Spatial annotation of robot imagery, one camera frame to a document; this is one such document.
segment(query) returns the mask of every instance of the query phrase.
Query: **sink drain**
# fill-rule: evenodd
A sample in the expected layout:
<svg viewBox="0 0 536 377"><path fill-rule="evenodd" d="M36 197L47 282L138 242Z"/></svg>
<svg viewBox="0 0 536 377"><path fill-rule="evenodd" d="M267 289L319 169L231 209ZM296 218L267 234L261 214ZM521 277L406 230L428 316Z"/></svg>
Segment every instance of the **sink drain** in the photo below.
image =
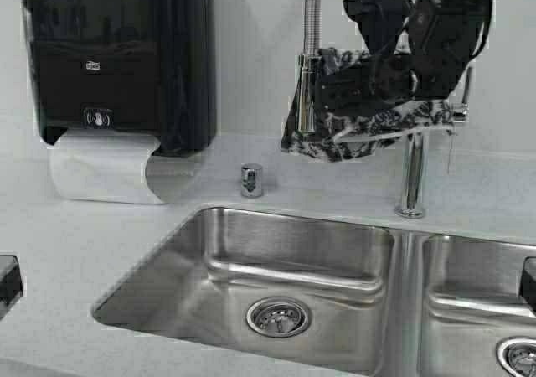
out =
<svg viewBox="0 0 536 377"><path fill-rule="evenodd" d="M536 377L536 340L509 339L497 350L501 366L514 377Z"/></svg>
<svg viewBox="0 0 536 377"><path fill-rule="evenodd" d="M270 338L289 338L309 328L307 306L288 297L269 297L250 307L246 322L256 333Z"/></svg>

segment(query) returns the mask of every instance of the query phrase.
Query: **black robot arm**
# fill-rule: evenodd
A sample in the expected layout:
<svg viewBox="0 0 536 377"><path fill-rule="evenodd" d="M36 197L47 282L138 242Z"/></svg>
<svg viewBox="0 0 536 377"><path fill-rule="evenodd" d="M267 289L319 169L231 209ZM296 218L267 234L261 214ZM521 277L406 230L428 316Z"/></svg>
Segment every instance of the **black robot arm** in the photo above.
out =
<svg viewBox="0 0 536 377"><path fill-rule="evenodd" d="M319 80L317 111L371 116L411 100L447 99L486 46L493 2L345 0L371 55ZM403 32L410 42L404 53L395 51Z"/></svg>

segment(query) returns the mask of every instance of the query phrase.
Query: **chrome faucet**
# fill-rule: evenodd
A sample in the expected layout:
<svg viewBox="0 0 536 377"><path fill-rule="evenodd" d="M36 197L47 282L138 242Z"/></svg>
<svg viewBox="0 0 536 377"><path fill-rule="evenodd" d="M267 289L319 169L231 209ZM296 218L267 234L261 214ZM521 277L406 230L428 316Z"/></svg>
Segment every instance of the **chrome faucet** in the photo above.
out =
<svg viewBox="0 0 536 377"><path fill-rule="evenodd" d="M314 85L322 59L320 48L321 0L304 0L303 52L299 57L298 131L315 132Z"/></svg>
<svg viewBox="0 0 536 377"><path fill-rule="evenodd" d="M304 0L304 44L303 52L299 56L297 88L297 130L303 135L315 132L314 85L322 62L319 53L320 19L321 0ZM461 104L447 103L451 106L457 125L464 124L467 120L472 74L472 67L469 67ZM402 193L395 207L395 212L405 218L420 219L425 216L423 198L428 146L428 132L416 132L406 138Z"/></svg>

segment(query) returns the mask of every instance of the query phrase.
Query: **double sink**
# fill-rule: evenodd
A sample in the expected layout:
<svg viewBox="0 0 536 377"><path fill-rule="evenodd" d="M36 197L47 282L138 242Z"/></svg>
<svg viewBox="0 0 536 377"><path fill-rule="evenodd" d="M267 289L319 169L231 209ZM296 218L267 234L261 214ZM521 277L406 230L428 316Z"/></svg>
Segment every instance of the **double sink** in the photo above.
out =
<svg viewBox="0 0 536 377"><path fill-rule="evenodd" d="M535 257L532 246L212 208L94 317L367 376L503 377L515 374L501 344L536 338L520 296ZM519 376L536 376L531 348L505 352Z"/></svg>

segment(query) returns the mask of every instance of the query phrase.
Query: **white wall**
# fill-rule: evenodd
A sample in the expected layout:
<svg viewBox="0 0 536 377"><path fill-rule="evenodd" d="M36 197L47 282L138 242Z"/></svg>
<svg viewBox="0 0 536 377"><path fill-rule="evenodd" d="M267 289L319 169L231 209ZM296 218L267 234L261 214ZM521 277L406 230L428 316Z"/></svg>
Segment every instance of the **white wall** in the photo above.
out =
<svg viewBox="0 0 536 377"><path fill-rule="evenodd" d="M35 131L19 0L1 0L0 154L44 158ZM323 0L322 45L359 48L342 0ZM477 61L470 124L456 149L536 155L534 0L498 0L489 48ZM277 137L294 91L302 0L215 0L222 132ZM445 138L437 138L446 147Z"/></svg>
<svg viewBox="0 0 536 377"><path fill-rule="evenodd" d="M0 154L46 158L34 126L20 0L0 0Z"/></svg>

